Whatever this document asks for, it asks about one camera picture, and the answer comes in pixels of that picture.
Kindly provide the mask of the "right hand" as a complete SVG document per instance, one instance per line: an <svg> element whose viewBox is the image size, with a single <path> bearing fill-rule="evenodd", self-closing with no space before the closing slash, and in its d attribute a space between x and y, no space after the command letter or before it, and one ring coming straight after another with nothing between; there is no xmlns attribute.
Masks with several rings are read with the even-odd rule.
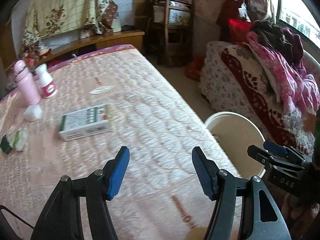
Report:
<svg viewBox="0 0 320 240"><path fill-rule="evenodd" d="M319 213L319 204L310 204L287 193L281 214L283 215L291 239L300 239L310 228Z"/></svg>

